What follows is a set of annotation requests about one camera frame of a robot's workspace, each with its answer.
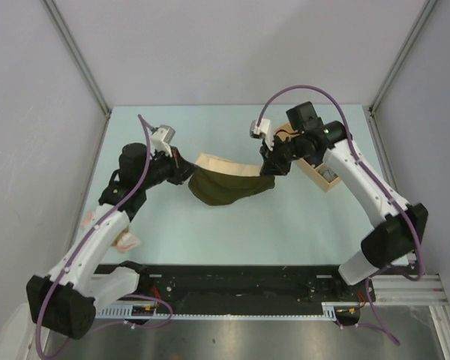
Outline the olive green underwear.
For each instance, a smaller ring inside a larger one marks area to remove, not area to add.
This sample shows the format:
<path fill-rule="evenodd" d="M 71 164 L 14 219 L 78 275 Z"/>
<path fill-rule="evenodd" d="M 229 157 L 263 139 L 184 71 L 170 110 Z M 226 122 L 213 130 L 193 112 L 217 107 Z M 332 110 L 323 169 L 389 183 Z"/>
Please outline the olive green underwear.
<path fill-rule="evenodd" d="M 228 206 L 275 188 L 274 175 L 261 175 L 258 165 L 201 153 L 188 181 L 191 193 L 208 206 Z"/>

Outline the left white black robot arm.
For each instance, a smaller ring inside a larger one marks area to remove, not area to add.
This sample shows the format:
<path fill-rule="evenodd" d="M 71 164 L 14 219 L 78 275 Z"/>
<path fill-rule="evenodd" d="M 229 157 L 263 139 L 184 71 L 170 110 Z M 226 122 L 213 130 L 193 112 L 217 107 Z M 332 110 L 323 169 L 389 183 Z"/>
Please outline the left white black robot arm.
<path fill-rule="evenodd" d="M 125 261 L 97 281 L 92 275 L 145 203 L 147 190 L 162 182 L 182 185 L 195 170 L 176 147 L 151 152 L 142 143 L 127 144 L 82 238 L 47 275 L 34 275 L 28 281 L 32 321 L 79 340 L 92 327 L 96 314 L 113 302 L 129 295 L 144 299 L 152 289 L 145 265 Z"/>

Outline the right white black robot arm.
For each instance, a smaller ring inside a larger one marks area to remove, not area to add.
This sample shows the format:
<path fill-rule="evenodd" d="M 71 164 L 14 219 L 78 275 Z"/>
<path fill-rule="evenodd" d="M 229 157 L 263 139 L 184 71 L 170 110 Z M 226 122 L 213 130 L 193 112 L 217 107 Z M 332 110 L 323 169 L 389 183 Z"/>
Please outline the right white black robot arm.
<path fill-rule="evenodd" d="M 323 123 L 310 102 L 287 110 L 286 116 L 292 133 L 285 138 L 268 119 L 251 123 L 250 136 L 262 141 L 261 176 L 285 176 L 298 160 L 324 165 L 351 191 L 373 227 L 359 250 L 339 266 L 340 277 L 331 282 L 332 295 L 348 301 L 358 292 L 359 282 L 418 250 L 428 210 L 421 203 L 412 205 L 371 168 L 345 124 Z"/>

